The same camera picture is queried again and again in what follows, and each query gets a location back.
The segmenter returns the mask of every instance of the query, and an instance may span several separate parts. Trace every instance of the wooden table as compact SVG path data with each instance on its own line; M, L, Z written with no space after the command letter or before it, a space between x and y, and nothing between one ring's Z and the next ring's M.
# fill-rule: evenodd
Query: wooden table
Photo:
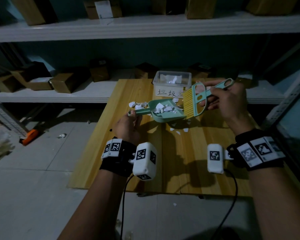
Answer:
M88 189L101 165L101 154L106 142L115 134L113 125L129 111L129 102L160 99L153 92L150 79L121 79L94 129L81 158L68 183L70 188ZM140 143L149 141L158 151L157 174L152 181L132 178L127 191L166 194L227 195L235 194L235 184L230 175L212 174L207 170L207 145L218 143L226 148L235 142L219 110L206 111L203 115L178 122L174 131L171 124L157 123L144 115L140 126ZM225 168L236 177L239 196L251 196L248 174L226 161Z

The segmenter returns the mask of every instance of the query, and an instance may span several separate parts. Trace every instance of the black cable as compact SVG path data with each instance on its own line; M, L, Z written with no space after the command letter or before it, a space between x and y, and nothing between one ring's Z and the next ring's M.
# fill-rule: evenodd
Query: black cable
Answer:
M236 181L236 178L235 176L232 174L232 172L230 172L228 169L224 169L225 172L229 173L231 175L231 177L233 178L234 180L234 184L235 184L235 195L234 195L234 198L233 198L233 202L232 202L232 205L230 206L230 209L228 210L227 214L225 214L225 217L223 218L222 222L220 223L220 225L218 226L218 228L216 229L216 231L214 232L214 234L212 235L211 237L211 240L213 240L216 235L218 234L218 232L221 230L221 227L223 225L223 223L226 221L226 219L228 218L228 215L230 214L230 212L232 211L232 208L234 207L235 205L235 202L238 198L238 184L237 184L237 181Z
M132 179L134 175L132 175L128 181L126 182L126 185L124 187L124 191L123 191L123 198L122 198L122 219L121 219L121 233L120 233L120 240L122 240L122 232L124 230L124 196L126 195L126 188L127 188L127 185L130 181L130 179Z

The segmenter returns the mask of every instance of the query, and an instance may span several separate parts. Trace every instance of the wristband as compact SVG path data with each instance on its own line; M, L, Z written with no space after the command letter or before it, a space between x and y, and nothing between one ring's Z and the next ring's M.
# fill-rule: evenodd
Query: wristband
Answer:
M248 171L283 167L285 155L266 132L253 129L236 136L235 140L236 144L228 146L227 151L237 166L244 166Z
M129 177L133 165L129 160L134 159L137 147L130 142L114 137L109 140L102 154L100 169L108 170L123 177Z

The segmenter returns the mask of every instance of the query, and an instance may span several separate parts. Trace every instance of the plastic bin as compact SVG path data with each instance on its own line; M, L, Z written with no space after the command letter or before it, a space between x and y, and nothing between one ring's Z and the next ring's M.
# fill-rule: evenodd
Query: plastic bin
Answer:
M157 71L153 86L159 97L183 98L182 93L191 88L190 72Z

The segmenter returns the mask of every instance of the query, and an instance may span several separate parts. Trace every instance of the shelf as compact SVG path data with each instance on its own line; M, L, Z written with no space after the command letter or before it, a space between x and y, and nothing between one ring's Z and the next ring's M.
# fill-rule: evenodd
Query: shelf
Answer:
M78 19L38 26L19 22L0 26L0 42L275 33L300 33L300 14L254 16L240 11L197 20L180 14Z
M89 79L70 94L28 88L13 93L0 92L0 103L107 103L118 79L132 78L132 69L116 70L111 80L92 82ZM249 104L279 104L284 96L268 81L261 80L258 87L247 89L247 99Z

